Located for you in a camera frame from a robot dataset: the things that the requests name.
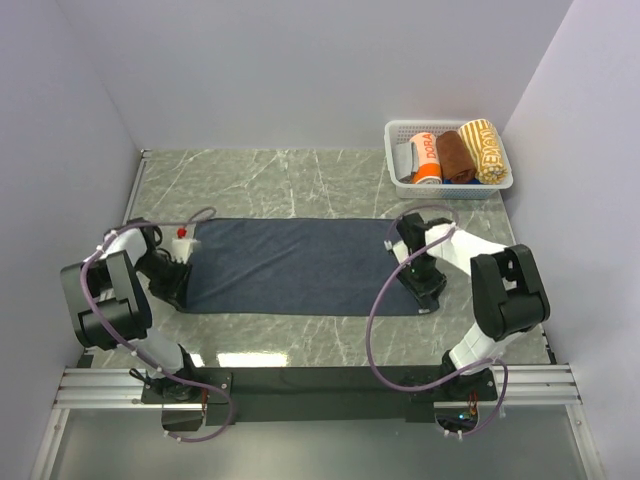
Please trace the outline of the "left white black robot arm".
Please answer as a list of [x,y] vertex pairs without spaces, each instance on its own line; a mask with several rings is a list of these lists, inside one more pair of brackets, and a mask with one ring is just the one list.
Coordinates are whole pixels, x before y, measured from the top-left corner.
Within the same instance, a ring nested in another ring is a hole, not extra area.
[[178,228],[168,249],[159,226],[137,218],[107,232],[96,252],[60,272],[76,338],[86,348],[119,347],[152,370],[130,374],[156,394],[180,402],[194,399],[201,377],[183,346],[153,326],[146,294],[181,311],[186,308],[191,255],[200,242]]

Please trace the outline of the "dark blue towel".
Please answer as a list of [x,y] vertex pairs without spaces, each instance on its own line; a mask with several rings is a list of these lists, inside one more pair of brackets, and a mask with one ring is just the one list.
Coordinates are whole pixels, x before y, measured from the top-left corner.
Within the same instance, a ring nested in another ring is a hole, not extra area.
[[196,227],[184,313],[418,314],[383,219],[222,218]]

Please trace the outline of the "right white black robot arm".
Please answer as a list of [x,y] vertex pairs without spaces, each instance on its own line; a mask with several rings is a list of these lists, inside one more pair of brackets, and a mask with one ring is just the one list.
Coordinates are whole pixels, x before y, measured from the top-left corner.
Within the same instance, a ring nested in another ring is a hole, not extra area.
[[471,281],[474,323],[462,340],[443,355],[440,387],[452,399],[475,386],[480,360],[502,356],[515,339],[550,316],[549,300],[532,251],[484,240],[452,220],[426,221],[418,213],[400,217],[393,229],[399,240],[387,249],[402,266],[401,284],[417,301],[421,313],[433,313],[447,286],[438,270],[442,260]]

